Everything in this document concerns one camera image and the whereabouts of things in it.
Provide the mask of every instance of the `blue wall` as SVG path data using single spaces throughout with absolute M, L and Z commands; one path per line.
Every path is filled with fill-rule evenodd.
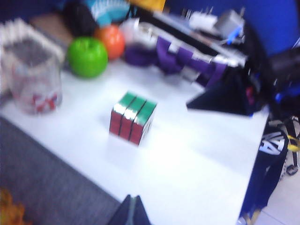
M 183 8 L 200 11 L 213 6 L 215 15 L 228 9 L 239 12 L 245 7 L 244 18 L 255 29 L 268 55 L 291 48 L 300 37 L 296 0 L 167 0 L 166 5 L 177 14 Z

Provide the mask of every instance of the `teal fabric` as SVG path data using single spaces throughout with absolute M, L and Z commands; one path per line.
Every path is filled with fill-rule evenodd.
M 100 27 L 125 19 L 129 4 L 124 0 L 85 0 Z

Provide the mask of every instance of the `green cube face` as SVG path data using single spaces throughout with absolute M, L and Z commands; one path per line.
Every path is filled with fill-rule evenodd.
M 148 132 L 156 103 L 130 92 L 113 107 L 110 132 L 135 144 Z

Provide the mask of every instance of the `table surface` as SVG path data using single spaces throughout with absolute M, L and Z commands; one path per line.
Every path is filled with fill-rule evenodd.
M 155 225 L 235 224 L 267 113 L 187 110 L 202 87 L 121 60 L 96 79 L 61 78 L 55 112 L 27 115 L 9 101 L 1 114 L 119 201 L 140 195 Z M 158 103 L 139 147 L 108 133 L 111 109 L 128 90 Z

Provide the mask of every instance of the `floor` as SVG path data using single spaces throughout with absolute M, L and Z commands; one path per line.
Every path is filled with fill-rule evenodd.
M 292 164 L 289 152 L 287 165 Z M 284 175 L 255 225 L 300 225 L 300 170 Z

